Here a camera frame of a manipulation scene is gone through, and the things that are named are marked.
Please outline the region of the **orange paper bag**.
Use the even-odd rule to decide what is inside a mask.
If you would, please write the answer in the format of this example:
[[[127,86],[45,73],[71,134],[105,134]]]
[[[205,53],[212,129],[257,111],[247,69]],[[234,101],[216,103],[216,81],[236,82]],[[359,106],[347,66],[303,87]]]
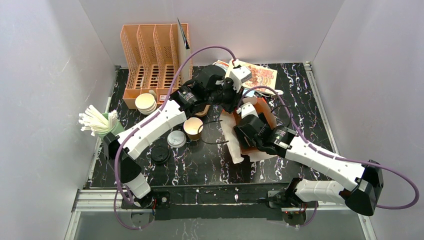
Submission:
[[[286,156],[292,149],[297,133],[284,125],[278,125],[266,100],[247,97],[239,111],[223,111],[217,121],[221,125],[226,144],[234,164],[248,159],[259,162],[273,157]]]

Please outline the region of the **kraft paper cup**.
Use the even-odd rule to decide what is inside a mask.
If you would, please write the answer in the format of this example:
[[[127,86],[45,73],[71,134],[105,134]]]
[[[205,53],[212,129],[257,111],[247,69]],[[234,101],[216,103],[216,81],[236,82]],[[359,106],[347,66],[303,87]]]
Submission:
[[[190,140],[197,141],[201,138],[203,122],[200,118],[190,117],[183,123],[183,130]]]

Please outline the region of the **brown pulp cup carrier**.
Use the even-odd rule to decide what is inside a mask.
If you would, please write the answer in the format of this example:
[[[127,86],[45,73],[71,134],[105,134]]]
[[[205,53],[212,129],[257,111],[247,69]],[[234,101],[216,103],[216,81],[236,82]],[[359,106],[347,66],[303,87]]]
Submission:
[[[207,113],[208,113],[209,109],[210,109],[210,105],[206,105],[206,106],[205,106],[205,108],[204,108],[202,111],[197,112],[197,113],[195,114],[195,116],[196,116],[196,117],[204,117],[205,115],[207,115]]]

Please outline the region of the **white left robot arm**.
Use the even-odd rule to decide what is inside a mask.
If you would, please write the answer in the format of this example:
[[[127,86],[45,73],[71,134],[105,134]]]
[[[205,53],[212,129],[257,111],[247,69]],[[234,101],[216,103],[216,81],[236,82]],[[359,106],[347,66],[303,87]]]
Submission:
[[[160,108],[141,122],[117,136],[108,133],[103,138],[104,148],[109,158],[114,158],[115,181],[123,199],[141,200],[151,191],[142,168],[135,162],[147,147],[207,105],[218,105],[232,113],[242,99],[243,83],[251,78],[252,73],[246,66],[224,70],[210,64],[172,92]]]

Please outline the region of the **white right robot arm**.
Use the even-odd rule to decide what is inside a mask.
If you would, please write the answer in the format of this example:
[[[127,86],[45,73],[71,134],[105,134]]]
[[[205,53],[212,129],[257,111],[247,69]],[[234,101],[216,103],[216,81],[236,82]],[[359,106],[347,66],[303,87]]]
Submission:
[[[272,202],[299,206],[321,201],[344,204],[350,210],[372,216],[380,198],[384,181],[377,162],[351,163],[313,143],[284,125],[270,125],[264,112],[250,102],[236,110],[234,131],[242,150],[266,153],[308,166],[330,177],[330,180],[306,180],[295,177]]]

